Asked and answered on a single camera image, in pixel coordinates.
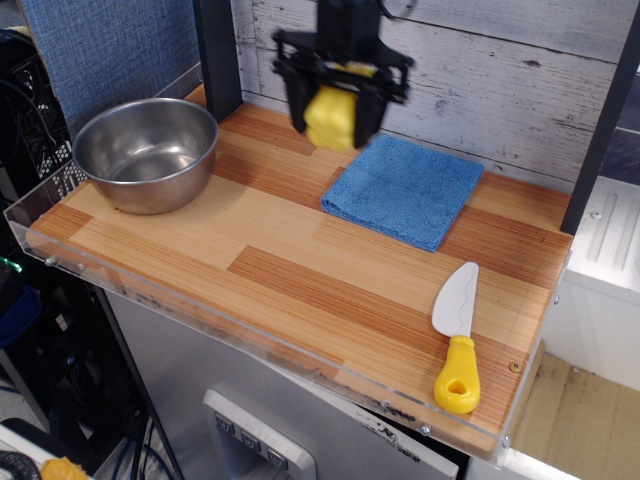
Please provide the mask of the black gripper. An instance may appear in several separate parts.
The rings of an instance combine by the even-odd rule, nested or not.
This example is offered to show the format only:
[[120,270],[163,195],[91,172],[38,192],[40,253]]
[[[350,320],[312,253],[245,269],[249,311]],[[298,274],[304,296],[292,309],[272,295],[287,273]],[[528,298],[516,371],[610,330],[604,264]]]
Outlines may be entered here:
[[273,34],[274,71],[285,81],[297,132],[305,131],[304,113],[321,85],[361,90],[355,110],[356,149],[380,129],[388,100],[404,102],[414,60],[379,38],[381,20],[390,16],[381,1],[319,1],[313,31],[280,29]]

